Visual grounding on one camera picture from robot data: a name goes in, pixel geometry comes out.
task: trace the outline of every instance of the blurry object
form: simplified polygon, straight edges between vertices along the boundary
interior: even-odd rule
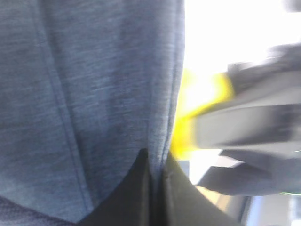
[[[301,0],[284,0],[284,4],[289,12],[301,12]]]
[[[177,160],[189,160],[191,153],[199,149],[193,133],[195,116],[230,99],[232,93],[230,81],[223,73],[202,77],[184,70],[171,143],[171,152]]]
[[[198,147],[244,162],[210,168],[200,186],[227,195],[301,193],[301,45],[281,52],[273,63],[229,70],[235,97],[197,116]]]
[[[258,151],[225,150],[221,155],[244,163],[211,167],[199,186],[226,195],[263,196],[301,193],[301,159],[283,159]]]
[[[283,157],[301,147],[301,46],[273,63],[229,74],[235,92],[196,117],[198,147],[257,150]]]

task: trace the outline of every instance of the blue fabric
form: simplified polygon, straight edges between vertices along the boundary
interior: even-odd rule
[[[141,148],[157,179],[182,74],[182,1],[0,0],[0,30],[0,196],[76,222]]]

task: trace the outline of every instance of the blue-gray fabric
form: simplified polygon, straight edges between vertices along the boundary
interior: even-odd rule
[[[156,180],[183,21],[182,0],[0,0],[0,196],[77,222],[141,148]]]

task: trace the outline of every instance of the yellow object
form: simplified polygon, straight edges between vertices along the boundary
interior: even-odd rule
[[[194,142],[194,116],[232,97],[231,82],[225,73],[205,77],[184,69],[171,143],[177,160],[189,160],[191,152],[199,149]]]

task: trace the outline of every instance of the gray pants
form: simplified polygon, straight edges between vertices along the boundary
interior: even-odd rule
[[[170,145],[183,35],[182,0],[1,0],[0,196],[77,222],[141,148],[156,180]]]

